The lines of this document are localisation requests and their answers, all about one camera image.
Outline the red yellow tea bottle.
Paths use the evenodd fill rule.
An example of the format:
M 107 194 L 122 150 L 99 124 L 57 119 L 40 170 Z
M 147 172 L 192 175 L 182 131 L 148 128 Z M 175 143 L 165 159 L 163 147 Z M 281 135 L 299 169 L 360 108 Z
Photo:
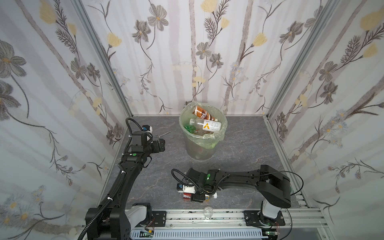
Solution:
M 191 193 L 183 193 L 183 198 L 184 199 L 191 199 L 192 198 L 192 195 Z M 209 199 L 216 199 L 218 197 L 217 193 L 215 193 L 213 196 L 208 196 L 208 195 L 205 195 L 205 200 L 209 200 Z

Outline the white label bottle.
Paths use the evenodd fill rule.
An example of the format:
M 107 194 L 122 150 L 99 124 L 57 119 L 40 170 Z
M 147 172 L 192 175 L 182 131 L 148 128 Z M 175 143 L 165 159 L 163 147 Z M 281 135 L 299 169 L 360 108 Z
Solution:
M 222 123 L 220 122 L 200 118 L 190 119 L 189 123 L 194 126 L 196 130 L 203 132 L 217 133 L 222 128 Z

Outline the brown coffee bottle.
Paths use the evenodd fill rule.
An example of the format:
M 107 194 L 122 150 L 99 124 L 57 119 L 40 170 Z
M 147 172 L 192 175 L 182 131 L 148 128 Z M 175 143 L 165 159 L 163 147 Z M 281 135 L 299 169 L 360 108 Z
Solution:
M 213 117 L 208 111 L 203 109 L 201 106 L 196 106 L 193 110 L 193 114 L 200 119 L 218 122 L 217 118 Z

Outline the green soda bottle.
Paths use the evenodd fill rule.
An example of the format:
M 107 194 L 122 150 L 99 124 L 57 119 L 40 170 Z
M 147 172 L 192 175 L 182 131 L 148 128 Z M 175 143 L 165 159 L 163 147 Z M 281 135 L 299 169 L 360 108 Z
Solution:
M 185 125 L 184 128 L 190 133 L 190 134 L 196 134 L 197 130 L 196 127 L 193 125 Z

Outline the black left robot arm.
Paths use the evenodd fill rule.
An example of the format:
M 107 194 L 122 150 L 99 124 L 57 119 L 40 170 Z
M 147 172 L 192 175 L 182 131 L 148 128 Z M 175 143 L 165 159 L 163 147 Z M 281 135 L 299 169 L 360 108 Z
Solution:
M 129 240 L 132 228 L 151 220 L 150 204 L 137 204 L 127 210 L 126 203 L 137 177 L 151 162 L 151 155 L 165 151 L 165 140 L 155 140 L 150 126 L 141 126 L 132 118 L 126 118 L 126 124 L 129 141 L 119 163 L 120 174 L 99 206 L 88 210 L 80 240 Z

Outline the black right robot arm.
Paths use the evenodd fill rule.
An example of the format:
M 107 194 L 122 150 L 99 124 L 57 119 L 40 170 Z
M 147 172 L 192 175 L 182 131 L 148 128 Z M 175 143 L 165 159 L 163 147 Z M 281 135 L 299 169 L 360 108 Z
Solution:
M 259 169 L 247 172 L 226 172 L 209 170 L 198 172 L 192 168 L 186 174 L 172 169 L 171 174 L 178 182 L 180 190 L 191 189 L 191 200 L 203 202 L 207 196 L 214 196 L 218 191 L 235 188 L 251 189 L 262 194 L 264 200 L 261 209 L 255 214 L 245 214 L 247 224 L 264 229 L 271 226 L 284 226 L 282 209 L 289 209 L 292 192 L 291 180 L 287 171 L 278 171 L 269 165 L 261 165 Z

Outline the small metal scissors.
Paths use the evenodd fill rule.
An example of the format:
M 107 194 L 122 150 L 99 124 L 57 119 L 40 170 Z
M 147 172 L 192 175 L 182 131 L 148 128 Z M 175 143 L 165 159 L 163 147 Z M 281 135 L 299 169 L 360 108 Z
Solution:
M 171 133 L 171 132 L 172 132 L 172 130 L 171 130 L 171 131 L 168 131 L 168 132 L 166 132 L 166 133 L 163 133 L 163 134 L 161 134 L 161 135 L 158 135 L 158 138 L 160 139 L 160 138 L 162 138 L 162 137 L 168 135 L 168 134 Z

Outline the clear glass bulb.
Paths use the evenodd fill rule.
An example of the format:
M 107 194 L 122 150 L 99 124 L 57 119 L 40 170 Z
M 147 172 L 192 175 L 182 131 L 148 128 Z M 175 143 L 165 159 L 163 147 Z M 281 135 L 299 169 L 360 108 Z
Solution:
M 206 219 L 210 219 L 214 214 L 214 210 L 212 207 L 205 207 L 203 209 L 203 215 Z

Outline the aluminium rail base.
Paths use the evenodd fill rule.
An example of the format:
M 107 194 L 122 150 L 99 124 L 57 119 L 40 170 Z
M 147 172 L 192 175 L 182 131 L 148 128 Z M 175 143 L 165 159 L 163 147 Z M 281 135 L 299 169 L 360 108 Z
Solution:
M 259 209 L 214 209 L 210 219 L 200 210 L 153 210 L 152 219 L 155 229 L 245 229 L 252 216 L 259 213 Z M 282 209 L 280 220 L 285 222 L 279 226 L 281 230 L 295 228 L 327 228 L 328 224 L 319 209 Z

